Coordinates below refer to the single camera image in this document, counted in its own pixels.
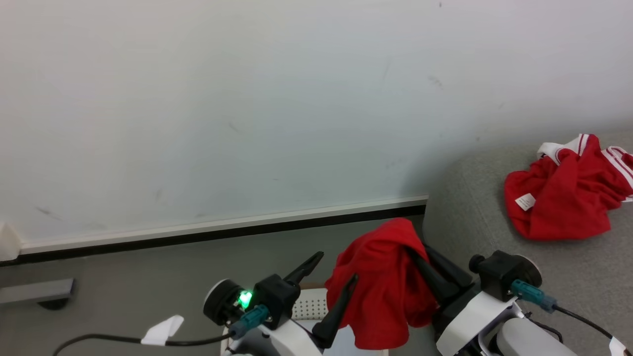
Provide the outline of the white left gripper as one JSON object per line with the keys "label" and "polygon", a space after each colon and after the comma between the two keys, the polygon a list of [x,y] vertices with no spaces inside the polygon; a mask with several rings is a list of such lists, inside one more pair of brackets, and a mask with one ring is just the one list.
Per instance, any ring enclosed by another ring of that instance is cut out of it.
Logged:
{"label": "white left gripper", "polygon": [[[296,267],[283,280],[293,286],[299,286],[303,279],[310,275],[324,252],[316,252]],[[322,356],[324,349],[334,343],[341,322],[345,316],[357,286],[358,275],[353,274],[341,289],[334,306],[326,316],[316,320],[288,321],[277,330],[269,330],[265,326],[251,329],[245,336],[237,340],[224,340],[225,356]],[[313,326],[312,338],[307,326]]]}

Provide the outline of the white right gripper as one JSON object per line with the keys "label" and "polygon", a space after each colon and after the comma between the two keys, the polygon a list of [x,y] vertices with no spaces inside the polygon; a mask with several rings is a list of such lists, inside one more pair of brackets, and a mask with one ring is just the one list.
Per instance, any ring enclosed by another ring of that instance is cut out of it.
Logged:
{"label": "white right gripper", "polygon": [[[429,262],[413,248],[406,247],[407,254],[427,284],[438,306],[442,308],[473,282],[472,276],[437,252],[424,245]],[[518,317],[517,297],[503,302],[472,286],[461,297],[445,309],[445,314],[454,313],[443,326],[438,321],[434,327],[439,333],[436,347],[442,356],[500,356],[497,334],[510,318]]]}

